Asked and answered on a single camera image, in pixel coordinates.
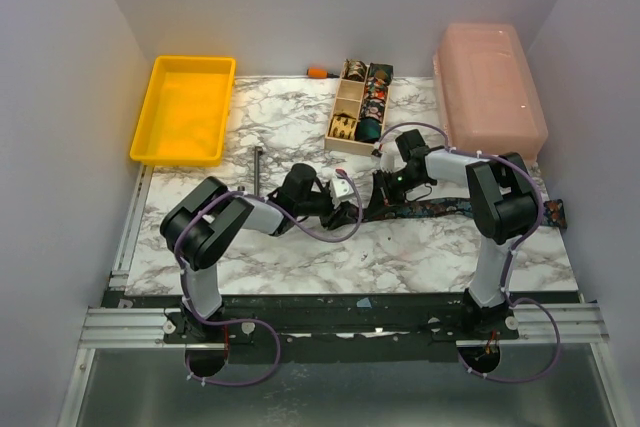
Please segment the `navy floral necktie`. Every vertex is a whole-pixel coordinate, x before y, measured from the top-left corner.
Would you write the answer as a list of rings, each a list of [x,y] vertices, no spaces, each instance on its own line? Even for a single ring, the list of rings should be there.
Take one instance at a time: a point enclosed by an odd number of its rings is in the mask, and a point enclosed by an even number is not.
[[[364,213],[362,222],[370,223],[394,219],[438,218],[462,215],[473,218],[469,199],[458,197],[434,198],[410,201],[401,205],[383,206],[378,210],[369,209]],[[544,202],[542,226],[565,230],[568,227],[564,204],[561,199]]]

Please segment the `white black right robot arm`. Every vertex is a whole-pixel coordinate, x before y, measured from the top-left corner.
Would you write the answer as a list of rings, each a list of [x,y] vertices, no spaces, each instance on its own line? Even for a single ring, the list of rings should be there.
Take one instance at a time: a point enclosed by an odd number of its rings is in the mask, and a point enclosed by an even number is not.
[[[373,174],[373,190],[364,218],[373,220],[407,208],[406,194],[440,181],[465,185],[471,214],[481,234],[477,266],[462,300],[460,326],[480,339],[496,327],[496,316],[508,309],[508,283],[515,253],[542,222],[544,202],[517,153],[493,156],[429,147],[421,133],[409,130],[395,139],[405,166]]]

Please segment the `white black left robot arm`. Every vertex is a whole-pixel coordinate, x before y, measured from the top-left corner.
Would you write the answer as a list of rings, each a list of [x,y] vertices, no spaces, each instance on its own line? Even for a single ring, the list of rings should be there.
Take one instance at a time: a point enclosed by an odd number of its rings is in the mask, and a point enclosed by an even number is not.
[[[341,237],[326,237],[302,224],[303,217],[329,216],[349,199],[356,200],[353,229]],[[210,176],[162,220],[160,234],[180,268],[182,303],[191,314],[187,329],[201,342],[214,340],[225,323],[217,263],[238,233],[245,229],[279,237],[296,226],[325,243],[340,243],[359,229],[364,218],[361,195],[342,169],[323,185],[308,164],[296,163],[282,184],[265,197],[232,191]]]

